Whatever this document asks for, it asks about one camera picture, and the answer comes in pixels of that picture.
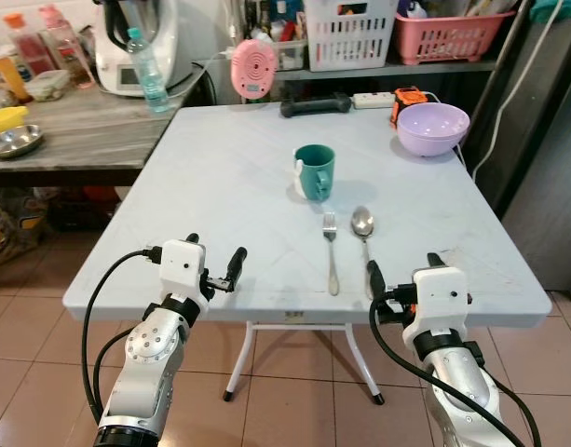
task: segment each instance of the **spoon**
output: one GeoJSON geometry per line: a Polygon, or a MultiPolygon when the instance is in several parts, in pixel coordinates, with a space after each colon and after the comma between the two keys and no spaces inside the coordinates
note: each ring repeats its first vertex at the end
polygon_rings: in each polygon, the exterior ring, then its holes
{"type": "MultiPolygon", "coordinates": [[[[363,245],[364,267],[367,267],[368,263],[370,262],[370,253],[368,252],[367,239],[372,235],[372,232],[374,231],[374,217],[366,207],[355,208],[353,214],[351,215],[351,229],[355,235],[361,239],[361,243],[363,245]]],[[[368,294],[368,298],[372,300],[373,296],[370,289],[370,274],[368,273],[367,268],[365,268],[365,271],[366,293],[368,294]]]]}

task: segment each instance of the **pink fan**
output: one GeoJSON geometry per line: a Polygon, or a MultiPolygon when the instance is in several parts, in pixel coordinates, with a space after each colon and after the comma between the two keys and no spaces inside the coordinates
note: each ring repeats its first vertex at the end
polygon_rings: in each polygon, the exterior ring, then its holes
{"type": "Polygon", "coordinates": [[[231,83],[244,98],[262,98],[273,85],[277,58],[273,48],[260,40],[244,40],[231,60],[231,83]]]}

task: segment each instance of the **orange device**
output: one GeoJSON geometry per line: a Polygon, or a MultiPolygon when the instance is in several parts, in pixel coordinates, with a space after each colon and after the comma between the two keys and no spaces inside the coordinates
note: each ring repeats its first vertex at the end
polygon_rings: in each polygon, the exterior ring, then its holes
{"type": "Polygon", "coordinates": [[[419,104],[420,102],[428,102],[428,98],[417,87],[397,88],[395,90],[395,104],[393,105],[393,113],[390,116],[390,125],[397,128],[397,116],[399,112],[410,105],[419,104]]]}

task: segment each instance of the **green mug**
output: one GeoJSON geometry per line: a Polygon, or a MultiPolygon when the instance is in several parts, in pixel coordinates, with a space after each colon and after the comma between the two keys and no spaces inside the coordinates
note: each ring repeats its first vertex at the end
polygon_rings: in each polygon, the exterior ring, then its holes
{"type": "Polygon", "coordinates": [[[295,158],[295,191],[308,200],[329,198],[333,187],[334,150],[321,144],[302,146],[295,158]]]}

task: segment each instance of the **fork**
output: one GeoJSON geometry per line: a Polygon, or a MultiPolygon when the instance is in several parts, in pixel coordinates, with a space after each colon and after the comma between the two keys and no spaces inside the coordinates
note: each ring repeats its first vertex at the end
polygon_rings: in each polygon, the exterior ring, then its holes
{"type": "Polygon", "coordinates": [[[322,221],[322,234],[329,241],[329,293],[333,296],[339,293],[339,278],[334,267],[333,241],[337,236],[337,225],[334,212],[325,212],[322,221]]]}

